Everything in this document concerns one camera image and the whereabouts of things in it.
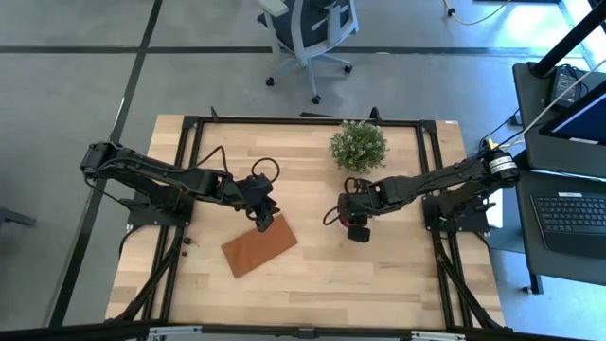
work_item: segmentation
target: wooden tabletop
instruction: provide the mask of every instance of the wooden tabletop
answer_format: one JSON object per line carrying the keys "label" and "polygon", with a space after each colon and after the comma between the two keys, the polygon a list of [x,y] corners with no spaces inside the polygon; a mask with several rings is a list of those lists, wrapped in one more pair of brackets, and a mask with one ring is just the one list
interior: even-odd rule
{"label": "wooden tabletop", "polygon": [[[159,116],[148,155],[174,161],[182,116]],[[239,325],[314,325],[322,327],[444,328],[437,266],[431,236],[424,228],[420,198],[402,210],[371,222],[369,243],[347,239],[338,223],[322,225],[336,205],[343,181],[328,145],[337,126],[205,124],[198,159],[224,145],[235,178],[253,163],[273,157],[281,167],[271,197],[291,226],[298,244],[242,278],[233,278],[221,245],[255,228],[243,213],[196,203],[179,259],[169,320]],[[420,174],[412,128],[383,128],[389,152],[386,167],[366,178]],[[444,165],[465,158],[459,126],[437,122]],[[425,136],[433,167],[429,136]],[[193,140],[193,132],[188,139]],[[189,160],[190,146],[184,160]],[[205,168],[220,169],[219,157]],[[267,165],[272,177],[275,171]],[[126,242],[119,262],[107,316],[121,313],[147,280],[158,227],[143,228]],[[473,234],[458,234],[465,280],[490,316],[503,323],[487,247]],[[164,292],[159,285],[153,316]],[[455,320],[460,323],[456,290],[450,285]]]}

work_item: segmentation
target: office chair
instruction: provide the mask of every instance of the office chair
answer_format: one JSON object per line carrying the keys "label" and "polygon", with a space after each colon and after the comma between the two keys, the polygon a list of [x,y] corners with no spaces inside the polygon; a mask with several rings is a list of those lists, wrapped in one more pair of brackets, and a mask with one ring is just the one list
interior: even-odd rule
{"label": "office chair", "polygon": [[[326,54],[343,42],[349,34],[360,29],[354,0],[258,0],[263,14],[257,21],[264,24],[276,37],[272,40],[272,53],[277,67],[265,80],[274,86],[275,79],[293,71],[297,64],[305,68],[312,87],[314,104],[320,103],[315,86],[312,59],[344,65],[347,74],[353,66],[349,61]],[[281,50],[294,54],[282,62]]]}

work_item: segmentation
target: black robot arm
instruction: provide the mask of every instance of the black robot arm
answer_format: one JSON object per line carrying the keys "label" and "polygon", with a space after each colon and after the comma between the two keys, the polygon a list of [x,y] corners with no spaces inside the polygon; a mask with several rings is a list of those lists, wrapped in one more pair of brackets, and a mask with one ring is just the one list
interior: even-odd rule
{"label": "black robot arm", "polygon": [[[268,195],[272,181],[264,174],[252,174],[234,181],[231,173],[199,168],[181,169],[141,155],[114,142],[99,142],[89,146],[80,164],[86,179],[115,179],[150,199],[156,209],[178,214],[190,197],[198,201],[230,206],[244,210],[261,232],[279,212],[276,202]],[[139,203],[121,199],[129,209]]]}
{"label": "black robot arm", "polygon": [[451,218],[478,196],[511,188],[519,178],[511,155],[499,150],[483,151],[477,157],[413,177],[391,176],[376,182],[349,178],[346,192],[339,195],[338,219],[345,227],[355,227],[349,230],[351,239],[367,242],[370,232],[364,226],[368,217],[399,210],[419,195],[465,183],[438,197],[441,215]]}

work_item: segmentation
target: potted plant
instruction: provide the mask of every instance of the potted plant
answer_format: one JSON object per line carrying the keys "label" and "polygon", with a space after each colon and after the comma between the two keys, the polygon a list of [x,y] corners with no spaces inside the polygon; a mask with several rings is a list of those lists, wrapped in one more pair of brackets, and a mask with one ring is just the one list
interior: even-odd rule
{"label": "potted plant", "polygon": [[369,174],[383,166],[387,140],[378,126],[364,121],[346,121],[342,132],[330,139],[329,151],[339,169],[345,168],[356,174]]}

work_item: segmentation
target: floor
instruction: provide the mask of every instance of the floor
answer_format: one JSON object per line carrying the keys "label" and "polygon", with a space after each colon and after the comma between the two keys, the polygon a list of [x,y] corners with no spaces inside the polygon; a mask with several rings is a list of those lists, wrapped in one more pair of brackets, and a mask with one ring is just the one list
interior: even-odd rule
{"label": "floor", "polygon": [[[154,3],[157,23],[148,26]],[[444,15],[440,0],[356,3],[361,31],[343,44],[350,53],[340,54],[354,71],[346,77],[315,64],[323,100],[314,105],[300,72],[263,85],[273,63],[262,48],[270,37],[255,21],[256,1],[2,1],[0,206],[38,222],[0,228],[0,330],[47,323],[90,196],[78,165],[86,146],[119,133],[123,119],[121,143],[144,153],[159,114],[208,114],[212,105],[222,116],[366,117],[377,106],[384,117],[458,120],[472,153],[517,108],[511,66],[538,60],[587,10],[570,10],[571,19],[561,14],[564,5],[512,3],[482,25],[463,27]],[[500,5],[452,3],[467,20]],[[147,55],[121,48],[140,45],[195,48]],[[387,49],[392,54],[375,53]],[[579,47],[562,62],[587,68],[600,53]],[[132,195],[113,183],[107,190]],[[66,324],[104,317],[126,216],[101,202]],[[528,296],[519,290],[528,282],[524,255],[494,251],[492,260],[508,326],[606,338],[606,288],[546,278],[545,295]]]}

